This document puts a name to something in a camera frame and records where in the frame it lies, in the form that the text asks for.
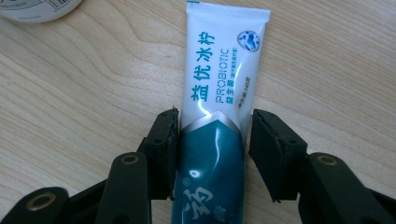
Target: wooden table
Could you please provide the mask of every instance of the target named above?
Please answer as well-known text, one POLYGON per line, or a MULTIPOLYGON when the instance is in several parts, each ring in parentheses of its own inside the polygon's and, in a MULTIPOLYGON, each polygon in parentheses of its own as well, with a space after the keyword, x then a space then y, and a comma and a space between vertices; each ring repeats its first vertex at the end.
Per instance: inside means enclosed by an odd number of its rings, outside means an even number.
MULTIPOLYGON (((225 1, 272 10, 254 107, 396 198, 396 2, 225 1)), ((84 0, 43 24, 0 19, 0 218, 35 189, 74 195, 181 108, 184 1, 84 0)), ((169 223, 171 202, 153 202, 169 223)), ((300 223, 247 156, 245 223, 300 223)))

